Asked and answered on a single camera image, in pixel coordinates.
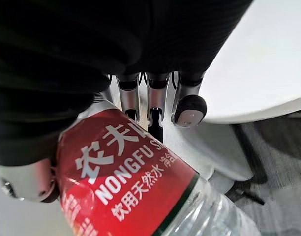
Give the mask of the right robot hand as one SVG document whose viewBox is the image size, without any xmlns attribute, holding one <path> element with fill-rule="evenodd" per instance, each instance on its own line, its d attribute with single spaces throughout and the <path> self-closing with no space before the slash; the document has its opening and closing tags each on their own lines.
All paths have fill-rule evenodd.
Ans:
<svg viewBox="0 0 301 236">
<path fill-rule="evenodd" d="M 204 74 L 249 0 L 0 0 L 0 182 L 15 199 L 53 202 L 58 137 L 118 80 L 138 117 L 138 74 L 151 131 L 164 117 L 167 76 L 178 73 L 172 122 L 201 116 Z"/>
</svg>

